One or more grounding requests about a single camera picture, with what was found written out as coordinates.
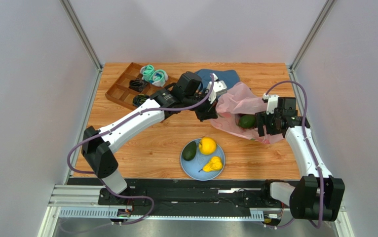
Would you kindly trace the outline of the green fake lime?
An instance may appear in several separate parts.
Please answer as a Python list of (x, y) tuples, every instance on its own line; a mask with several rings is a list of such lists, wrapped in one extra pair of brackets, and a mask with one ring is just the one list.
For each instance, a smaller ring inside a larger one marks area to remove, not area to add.
[(256, 127), (256, 116), (255, 115), (242, 115), (239, 118), (238, 126), (244, 129), (251, 129)]

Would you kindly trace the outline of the pink plastic bag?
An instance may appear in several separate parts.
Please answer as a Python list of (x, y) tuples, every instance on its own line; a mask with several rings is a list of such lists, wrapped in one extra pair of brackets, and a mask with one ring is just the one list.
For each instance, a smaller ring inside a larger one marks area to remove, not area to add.
[(210, 124), (221, 131), (239, 138), (273, 144), (283, 140), (281, 134), (260, 136), (256, 128), (241, 128), (238, 126), (239, 115), (254, 115), (266, 111), (266, 103), (256, 96), (244, 83), (238, 82), (227, 93), (221, 95), (216, 105), (217, 119), (211, 119)]

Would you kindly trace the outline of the yellow fake lemon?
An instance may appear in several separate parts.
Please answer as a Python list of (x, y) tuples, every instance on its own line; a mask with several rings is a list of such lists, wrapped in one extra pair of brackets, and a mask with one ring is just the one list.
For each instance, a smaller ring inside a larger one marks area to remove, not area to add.
[(203, 137), (198, 143), (198, 148), (203, 155), (211, 155), (216, 150), (217, 144), (214, 139)]

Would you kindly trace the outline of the blue cloth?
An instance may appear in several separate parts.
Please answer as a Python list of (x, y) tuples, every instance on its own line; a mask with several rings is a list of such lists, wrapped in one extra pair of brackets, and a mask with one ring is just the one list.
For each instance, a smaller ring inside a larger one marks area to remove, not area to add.
[(227, 88), (230, 89), (238, 82), (240, 82), (240, 77), (235, 70), (226, 70), (226, 71), (218, 71), (218, 70), (210, 70), (210, 69), (200, 69), (195, 72), (201, 79), (203, 87), (206, 88), (208, 83), (211, 82), (210, 74), (215, 74), (218, 80), (223, 81)]

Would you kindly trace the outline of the green fake avocado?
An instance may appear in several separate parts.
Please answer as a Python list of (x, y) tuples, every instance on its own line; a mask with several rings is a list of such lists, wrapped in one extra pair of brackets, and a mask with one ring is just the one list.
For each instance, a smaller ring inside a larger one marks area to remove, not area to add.
[(182, 150), (181, 156), (185, 161), (191, 161), (195, 158), (197, 153), (197, 143), (195, 141), (189, 142)]

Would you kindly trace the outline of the yellow fake pear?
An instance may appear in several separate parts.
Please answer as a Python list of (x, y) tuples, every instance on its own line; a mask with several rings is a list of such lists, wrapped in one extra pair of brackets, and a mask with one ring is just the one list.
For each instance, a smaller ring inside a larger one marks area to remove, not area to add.
[(223, 163), (220, 157), (212, 157), (198, 172), (212, 172), (219, 171), (223, 168)]

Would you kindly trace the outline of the blue plate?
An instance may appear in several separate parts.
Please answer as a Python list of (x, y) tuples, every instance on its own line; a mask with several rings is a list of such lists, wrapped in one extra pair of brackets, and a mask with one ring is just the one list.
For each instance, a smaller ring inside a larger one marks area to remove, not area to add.
[(184, 146), (180, 154), (180, 164), (190, 178), (209, 181), (217, 178), (224, 170), (226, 156), (218, 144), (211, 154), (203, 154), (199, 150), (200, 141), (201, 138), (194, 139)]

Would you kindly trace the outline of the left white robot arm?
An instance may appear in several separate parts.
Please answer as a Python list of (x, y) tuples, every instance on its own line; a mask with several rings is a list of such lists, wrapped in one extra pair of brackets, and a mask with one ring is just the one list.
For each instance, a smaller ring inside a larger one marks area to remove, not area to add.
[(200, 121), (217, 118), (215, 104), (227, 85), (215, 73), (206, 86), (193, 72), (183, 73), (177, 82), (157, 90), (142, 105), (116, 122), (84, 132), (81, 153), (93, 173), (115, 196), (123, 198), (128, 187), (122, 177), (115, 153), (131, 138), (181, 111), (194, 111)]

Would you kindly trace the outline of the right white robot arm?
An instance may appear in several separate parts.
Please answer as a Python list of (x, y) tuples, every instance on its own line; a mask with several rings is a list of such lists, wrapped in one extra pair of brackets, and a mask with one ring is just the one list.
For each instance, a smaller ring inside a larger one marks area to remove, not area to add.
[(267, 195), (289, 206), (295, 219), (335, 221), (345, 184), (323, 163), (307, 119), (298, 114), (296, 99), (265, 94), (263, 101), (266, 110), (255, 114), (258, 134), (282, 135), (294, 154), (301, 175), (295, 186), (284, 181), (269, 181), (265, 187)]

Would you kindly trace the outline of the teal grey rolled sock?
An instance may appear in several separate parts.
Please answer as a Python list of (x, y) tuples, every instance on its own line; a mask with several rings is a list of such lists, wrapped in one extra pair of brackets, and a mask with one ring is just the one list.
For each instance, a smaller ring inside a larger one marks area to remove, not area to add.
[(163, 87), (165, 86), (166, 82), (169, 80), (168, 74), (162, 70), (155, 70), (152, 74), (152, 77), (150, 79), (150, 83), (157, 87)]

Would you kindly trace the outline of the teal white rolled sock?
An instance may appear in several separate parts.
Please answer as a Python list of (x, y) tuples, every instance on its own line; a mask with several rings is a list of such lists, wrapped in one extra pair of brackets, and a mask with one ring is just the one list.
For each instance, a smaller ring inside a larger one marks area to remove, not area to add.
[(145, 65), (140, 69), (141, 79), (151, 83), (155, 69), (151, 64)]

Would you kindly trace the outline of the wooden compartment tray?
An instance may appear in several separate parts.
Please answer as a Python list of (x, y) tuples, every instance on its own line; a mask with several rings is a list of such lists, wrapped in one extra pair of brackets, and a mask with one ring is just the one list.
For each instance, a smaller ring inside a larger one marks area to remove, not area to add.
[(137, 107), (133, 104), (133, 99), (139, 94), (145, 94), (151, 96), (161, 87), (154, 86), (148, 83), (146, 86), (139, 88), (132, 88), (130, 83), (137, 79), (142, 79), (140, 69), (143, 66), (138, 63), (130, 63), (123, 73), (117, 78), (114, 84), (105, 93), (105, 97), (124, 108), (133, 111)]

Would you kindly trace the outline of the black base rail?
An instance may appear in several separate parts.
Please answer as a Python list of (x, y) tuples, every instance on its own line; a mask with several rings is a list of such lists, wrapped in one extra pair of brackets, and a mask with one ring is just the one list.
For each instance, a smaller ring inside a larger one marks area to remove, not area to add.
[(96, 178), (71, 178), (67, 185), (98, 189), (96, 203), (102, 206), (126, 206), (136, 217), (150, 212), (154, 216), (249, 217), (251, 210), (276, 213), (291, 218), (290, 209), (265, 195), (265, 180), (197, 181), (193, 179), (132, 179), (123, 196), (111, 195)]

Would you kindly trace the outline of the right aluminium corner post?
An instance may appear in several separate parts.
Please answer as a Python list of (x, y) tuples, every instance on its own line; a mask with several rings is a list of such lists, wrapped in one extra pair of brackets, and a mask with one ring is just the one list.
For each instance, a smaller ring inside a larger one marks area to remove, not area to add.
[(308, 49), (312, 45), (315, 37), (317, 36), (319, 30), (323, 26), (326, 18), (332, 11), (337, 0), (326, 0), (321, 11), (319, 12), (316, 20), (314, 21), (311, 29), (309, 30), (304, 42), (302, 43), (300, 49), (298, 50), (293, 62), (290, 64), (290, 71), (293, 73), (300, 65), (302, 59), (305, 57)]

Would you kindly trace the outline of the aluminium corner post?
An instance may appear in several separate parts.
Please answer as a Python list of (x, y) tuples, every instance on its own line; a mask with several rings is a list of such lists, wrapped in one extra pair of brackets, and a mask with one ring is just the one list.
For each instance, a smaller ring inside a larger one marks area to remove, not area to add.
[(88, 56), (90, 57), (91, 61), (93, 62), (95, 68), (101, 72), (103, 69), (103, 64), (100, 61), (99, 57), (97, 56), (97, 53), (92, 46), (89, 37), (87, 36), (80, 19), (71, 3), (70, 0), (60, 0), (60, 3), (62, 7), (64, 8), (65, 13), (67, 14), (70, 22), (72, 23), (78, 37), (80, 38)]
[(315, 37), (317, 36), (319, 30), (323, 26), (326, 18), (332, 11), (337, 0), (326, 0), (321, 11), (319, 12), (316, 20), (314, 21), (311, 29), (309, 30), (304, 42), (302, 43), (300, 49), (298, 50), (293, 62), (290, 64), (290, 71), (293, 73), (300, 65), (302, 59), (305, 57), (308, 49), (312, 45)]

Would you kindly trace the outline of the left aluminium corner post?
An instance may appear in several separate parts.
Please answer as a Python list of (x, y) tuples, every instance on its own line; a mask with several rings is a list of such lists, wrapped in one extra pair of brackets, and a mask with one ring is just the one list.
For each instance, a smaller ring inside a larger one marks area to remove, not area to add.
[(70, 0), (60, 0), (60, 3), (62, 7), (64, 8), (65, 13), (67, 14), (70, 22), (72, 23), (78, 37), (80, 38), (88, 56), (90, 57), (91, 61), (93, 62), (95, 68), (101, 72), (103, 69), (103, 64), (100, 61), (99, 57), (97, 56), (97, 53), (92, 46), (89, 37), (87, 36), (80, 19), (71, 3)]

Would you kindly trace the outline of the aluminium frame rail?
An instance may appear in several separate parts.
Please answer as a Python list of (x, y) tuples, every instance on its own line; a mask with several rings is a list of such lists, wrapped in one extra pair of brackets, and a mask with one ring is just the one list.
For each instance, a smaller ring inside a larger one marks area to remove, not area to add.
[(38, 235), (352, 237), (346, 208), (320, 229), (266, 200), (264, 181), (130, 179), (118, 199), (94, 178), (56, 185)]

